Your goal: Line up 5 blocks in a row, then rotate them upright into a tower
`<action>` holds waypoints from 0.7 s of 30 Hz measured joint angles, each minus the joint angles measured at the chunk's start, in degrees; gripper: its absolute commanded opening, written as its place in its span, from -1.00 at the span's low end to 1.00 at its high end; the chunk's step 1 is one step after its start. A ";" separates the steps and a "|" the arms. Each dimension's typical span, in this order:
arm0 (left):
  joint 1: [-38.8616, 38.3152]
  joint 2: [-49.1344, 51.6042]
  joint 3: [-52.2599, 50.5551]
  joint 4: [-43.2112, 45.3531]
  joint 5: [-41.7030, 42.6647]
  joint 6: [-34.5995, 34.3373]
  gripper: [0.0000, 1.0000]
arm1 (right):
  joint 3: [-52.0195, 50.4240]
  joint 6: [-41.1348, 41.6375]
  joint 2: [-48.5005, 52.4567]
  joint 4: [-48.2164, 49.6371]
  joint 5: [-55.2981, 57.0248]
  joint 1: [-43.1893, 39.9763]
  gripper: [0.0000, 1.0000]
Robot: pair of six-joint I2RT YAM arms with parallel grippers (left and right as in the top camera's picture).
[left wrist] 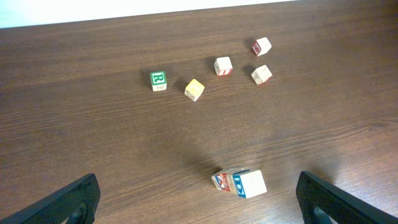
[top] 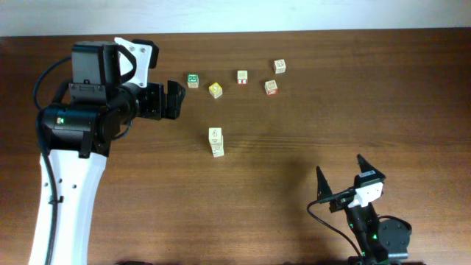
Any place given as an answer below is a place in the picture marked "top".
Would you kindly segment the leaf picture wooden block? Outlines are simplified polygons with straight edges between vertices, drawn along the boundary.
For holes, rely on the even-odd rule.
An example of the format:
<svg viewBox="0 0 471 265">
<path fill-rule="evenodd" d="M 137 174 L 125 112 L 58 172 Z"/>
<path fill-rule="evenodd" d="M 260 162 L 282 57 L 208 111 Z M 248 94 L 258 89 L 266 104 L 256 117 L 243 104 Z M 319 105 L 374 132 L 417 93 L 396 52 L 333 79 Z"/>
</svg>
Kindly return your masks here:
<svg viewBox="0 0 471 265">
<path fill-rule="evenodd" d="M 208 129 L 208 140 L 213 156 L 215 158 L 224 155 L 224 136 L 221 127 L 210 127 Z"/>
</svg>

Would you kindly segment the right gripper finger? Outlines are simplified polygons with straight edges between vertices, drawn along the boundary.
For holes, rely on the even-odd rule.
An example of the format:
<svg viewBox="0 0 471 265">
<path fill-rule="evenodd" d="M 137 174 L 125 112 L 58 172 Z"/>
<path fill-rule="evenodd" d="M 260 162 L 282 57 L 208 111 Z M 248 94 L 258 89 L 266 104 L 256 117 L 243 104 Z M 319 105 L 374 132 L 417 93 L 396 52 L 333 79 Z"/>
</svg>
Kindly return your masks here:
<svg viewBox="0 0 471 265">
<path fill-rule="evenodd" d="M 360 176 L 370 176 L 376 174 L 376 169 L 360 154 L 357 155 L 357 161 L 361 173 Z"/>
<path fill-rule="evenodd" d="M 316 178 L 317 178 L 317 198 L 318 203 L 326 203 L 331 200 L 333 192 L 328 185 L 328 182 L 320 169 L 319 166 L 316 167 Z"/>
</svg>

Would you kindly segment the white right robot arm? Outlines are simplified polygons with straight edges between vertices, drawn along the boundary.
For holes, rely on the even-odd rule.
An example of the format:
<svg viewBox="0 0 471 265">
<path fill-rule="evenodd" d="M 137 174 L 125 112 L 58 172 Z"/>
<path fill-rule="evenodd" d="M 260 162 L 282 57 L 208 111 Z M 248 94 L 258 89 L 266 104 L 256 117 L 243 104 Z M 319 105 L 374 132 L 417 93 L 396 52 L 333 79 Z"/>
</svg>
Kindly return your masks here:
<svg viewBox="0 0 471 265">
<path fill-rule="evenodd" d="M 317 198 L 307 206 L 307 212 L 319 223 L 338 233 L 356 252 L 348 264 L 401 264 L 408 258 L 412 226 L 395 216 L 377 215 L 373 202 L 383 195 L 386 176 L 361 156 L 357 156 L 360 173 L 353 186 L 334 194 L 319 167 L 316 167 Z M 311 211 L 317 204 L 327 203 L 332 213 L 344 211 L 347 224 L 356 243 L 340 230 L 321 220 Z"/>
</svg>

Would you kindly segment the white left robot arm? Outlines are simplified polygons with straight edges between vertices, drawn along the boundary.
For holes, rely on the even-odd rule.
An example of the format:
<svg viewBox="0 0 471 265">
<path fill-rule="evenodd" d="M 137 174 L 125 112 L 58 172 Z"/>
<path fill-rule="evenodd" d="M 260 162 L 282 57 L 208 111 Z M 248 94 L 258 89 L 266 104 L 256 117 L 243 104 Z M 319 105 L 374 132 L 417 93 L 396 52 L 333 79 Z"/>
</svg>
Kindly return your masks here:
<svg viewBox="0 0 471 265">
<path fill-rule="evenodd" d="M 136 118 L 180 116 L 184 87 L 148 80 L 158 55 L 150 40 L 74 44 L 68 58 L 72 77 L 35 122 L 42 186 L 31 264 L 86 264 L 94 201 L 111 144 Z"/>
</svg>

